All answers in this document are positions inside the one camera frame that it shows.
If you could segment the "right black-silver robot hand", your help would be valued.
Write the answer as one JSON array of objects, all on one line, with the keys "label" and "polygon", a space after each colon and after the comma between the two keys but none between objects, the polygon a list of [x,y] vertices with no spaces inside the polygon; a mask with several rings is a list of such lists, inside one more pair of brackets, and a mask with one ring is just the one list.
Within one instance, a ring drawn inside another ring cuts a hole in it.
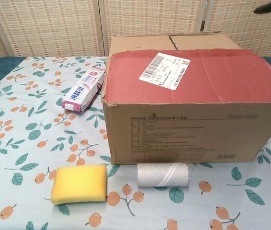
[{"label": "right black-silver robot hand", "polygon": [[257,7],[253,12],[255,14],[266,14],[271,12],[271,2]]}]

